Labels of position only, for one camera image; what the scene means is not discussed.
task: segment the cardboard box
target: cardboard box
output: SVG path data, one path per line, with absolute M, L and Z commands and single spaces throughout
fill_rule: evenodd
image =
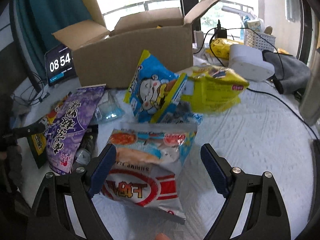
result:
M 180 8 L 158 9 L 122 17 L 112 32 L 87 20 L 53 36 L 72 49 L 82 86 L 106 83 L 109 88 L 127 88 L 144 49 L 173 72 L 191 67 L 191 24 L 219 1 L 202 0 L 184 18 Z

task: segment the curtain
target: curtain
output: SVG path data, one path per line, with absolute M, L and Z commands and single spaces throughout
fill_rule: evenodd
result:
M 51 34 L 69 25 L 92 20 L 82 0 L 16 0 L 16 11 L 28 53 L 44 81 L 44 54 L 60 43 Z

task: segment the cardboard box flap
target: cardboard box flap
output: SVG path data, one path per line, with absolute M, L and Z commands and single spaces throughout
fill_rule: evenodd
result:
M 184 24 L 192 24 L 196 19 L 202 17 L 212 6 L 221 0 L 201 0 L 184 17 Z
M 110 36 L 135 30 L 156 28 L 158 25 L 183 25 L 183 16 L 181 9 L 164 8 L 139 12 L 121 17 L 116 24 L 115 29 L 111 32 Z
M 106 27 L 94 21 L 85 20 L 61 29 L 52 35 L 70 49 L 76 50 L 91 43 L 91 41 L 103 38 L 109 33 L 110 31 Z

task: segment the white table surface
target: white table surface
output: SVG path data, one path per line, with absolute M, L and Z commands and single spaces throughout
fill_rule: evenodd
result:
M 25 125 L 47 114 L 55 101 L 79 86 L 79 80 L 73 79 L 52 89 L 48 98 L 32 107 Z M 277 95 L 298 113 L 297 104 L 293 100 L 291 102 L 280 96 L 268 84 L 251 82 L 250 87 Z M 122 91 L 118 92 L 117 98 L 123 95 Z M 153 239 L 159 232 L 164 232 L 172 239 L 204 238 L 224 202 L 200 160 L 199 149 L 204 143 L 210 143 L 231 166 L 238 166 L 246 173 L 260 175 L 264 171 L 272 172 L 287 209 L 292 239 L 303 230 L 308 221 L 313 192 L 310 132 L 283 104 L 272 97 L 248 90 L 240 97 L 241 104 L 222 114 L 205 116 L 198 128 L 195 144 L 177 181 L 179 198 L 187 217 L 185 225 L 165 221 L 155 216 L 153 211 L 130 209 L 102 195 L 95 195 L 93 203 L 114 239 Z M 130 106 L 121 102 L 121 107 L 127 113 L 125 120 L 132 121 Z M 99 126 L 99 152 L 105 146 L 113 126 L 113 122 Z M 38 187 L 50 169 L 47 163 L 37 168 L 25 138 L 19 139 L 18 143 L 22 148 L 24 179 L 21 193 L 32 206 Z M 250 195 L 247 194 L 233 236 L 241 233 L 250 201 Z M 74 210 L 69 212 L 71 219 L 76 216 Z M 79 231 L 79 225 L 74 227 L 76 232 Z

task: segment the silver bolt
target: silver bolt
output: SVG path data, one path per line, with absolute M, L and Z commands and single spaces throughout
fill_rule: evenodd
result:
M 47 179 L 50 179 L 52 176 L 53 176 L 53 173 L 52 173 L 52 172 L 48 172 L 48 173 L 45 175 L 45 177 L 46 177 Z
M 77 172 L 77 173 L 82 173 L 82 172 L 84 172 L 84 167 L 78 167 L 78 168 L 76 169 L 76 172 Z
M 241 169 L 240 168 L 238 168 L 238 167 L 234 167 L 234 168 L 232 168 L 232 171 L 234 172 L 234 173 L 240 173 L 241 172 Z
M 264 173 L 264 176 L 266 176 L 267 178 L 271 178 L 271 177 L 272 177 L 272 174 L 271 174 L 271 172 L 266 171 L 266 172 Z

